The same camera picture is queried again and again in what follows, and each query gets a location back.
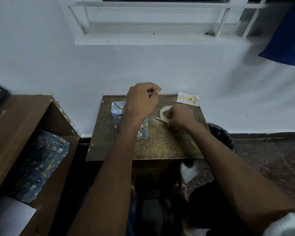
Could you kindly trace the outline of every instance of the forearm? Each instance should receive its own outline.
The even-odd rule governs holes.
[[[132,158],[141,124],[127,118],[121,123],[115,143],[68,235],[125,235],[130,204]]]
[[[250,167],[200,123],[187,127],[233,209],[256,234],[291,211],[295,202]]]

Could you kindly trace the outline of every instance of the person's left hand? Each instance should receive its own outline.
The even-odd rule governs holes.
[[[130,87],[123,109],[124,117],[143,122],[156,107],[161,90],[161,87],[154,83],[138,83]]]

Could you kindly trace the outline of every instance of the hand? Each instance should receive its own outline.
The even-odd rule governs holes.
[[[175,104],[169,109],[167,118],[170,119],[168,126],[177,129],[185,130],[189,125],[197,123],[192,109],[189,109],[186,104]]]
[[[156,107],[161,90],[161,87],[154,83],[138,83],[130,87],[123,109],[124,117],[133,118],[142,124]]]

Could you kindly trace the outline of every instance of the tape roll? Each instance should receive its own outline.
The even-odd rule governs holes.
[[[159,111],[159,118],[165,123],[168,123],[169,119],[164,116],[163,112],[169,110],[171,107],[172,106],[165,106],[165,107],[162,107],[162,109]]]

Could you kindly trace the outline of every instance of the person's left arm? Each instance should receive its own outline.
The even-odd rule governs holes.
[[[131,169],[138,130],[158,103],[161,88],[140,83],[129,89],[124,120],[68,236],[124,236],[130,206]]]

